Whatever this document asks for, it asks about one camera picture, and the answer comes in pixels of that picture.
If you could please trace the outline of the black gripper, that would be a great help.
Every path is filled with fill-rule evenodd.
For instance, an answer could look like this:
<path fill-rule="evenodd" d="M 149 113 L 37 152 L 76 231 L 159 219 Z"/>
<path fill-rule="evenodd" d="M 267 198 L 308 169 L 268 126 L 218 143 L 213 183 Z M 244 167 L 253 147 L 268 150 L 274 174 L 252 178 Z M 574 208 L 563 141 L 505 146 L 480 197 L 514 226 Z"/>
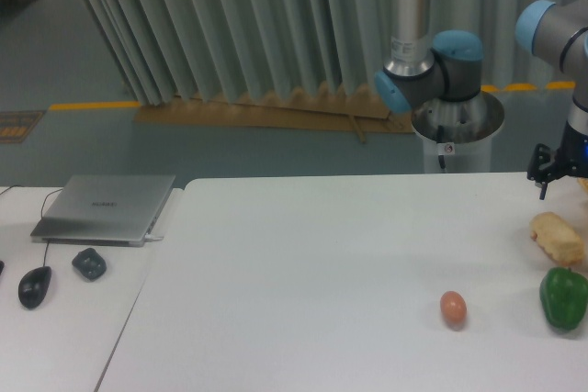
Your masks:
<path fill-rule="evenodd" d="M 526 173 L 527 179 L 539 188 L 540 200 L 546 198 L 551 182 L 565 176 L 587 177 L 587 135 L 569 123 L 555 151 L 542 143 L 535 146 Z"/>

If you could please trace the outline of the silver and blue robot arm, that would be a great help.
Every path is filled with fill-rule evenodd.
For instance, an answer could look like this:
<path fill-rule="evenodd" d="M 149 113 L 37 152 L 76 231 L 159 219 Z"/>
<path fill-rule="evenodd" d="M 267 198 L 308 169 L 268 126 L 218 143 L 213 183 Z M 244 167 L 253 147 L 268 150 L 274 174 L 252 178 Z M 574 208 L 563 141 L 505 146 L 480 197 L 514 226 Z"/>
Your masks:
<path fill-rule="evenodd" d="M 374 75 L 394 114 L 410 113 L 428 173 L 487 172 L 492 138 L 504 122 L 500 101 L 481 90 L 483 47 L 474 34 L 429 35 L 430 0 L 391 0 L 390 57 Z M 538 144 L 527 178 L 541 189 L 587 175 L 587 0 L 537 0 L 519 16 L 515 39 L 574 83 L 560 146 Z"/>

